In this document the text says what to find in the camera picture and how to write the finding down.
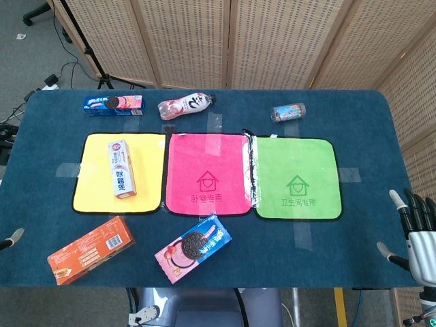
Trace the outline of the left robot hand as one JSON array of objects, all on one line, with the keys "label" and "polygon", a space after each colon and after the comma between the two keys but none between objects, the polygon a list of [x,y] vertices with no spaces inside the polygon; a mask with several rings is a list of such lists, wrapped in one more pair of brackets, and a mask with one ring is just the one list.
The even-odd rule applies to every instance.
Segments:
[{"label": "left robot hand", "polygon": [[25,232],[24,228],[18,228],[11,236],[1,241],[0,250],[2,251],[4,249],[14,246],[14,244],[21,239],[24,232]]}]

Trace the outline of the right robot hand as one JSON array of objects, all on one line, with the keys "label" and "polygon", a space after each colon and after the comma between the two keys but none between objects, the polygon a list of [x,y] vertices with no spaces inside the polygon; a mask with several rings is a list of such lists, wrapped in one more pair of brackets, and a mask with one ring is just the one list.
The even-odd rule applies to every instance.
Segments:
[{"label": "right robot hand", "polygon": [[395,190],[389,191],[400,216],[408,258],[395,254],[381,241],[377,242],[377,248],[389,262],[410,272],[418,284],[435,287],[435,201],[421,198],[408,189],[404,194],[406,202]]}]

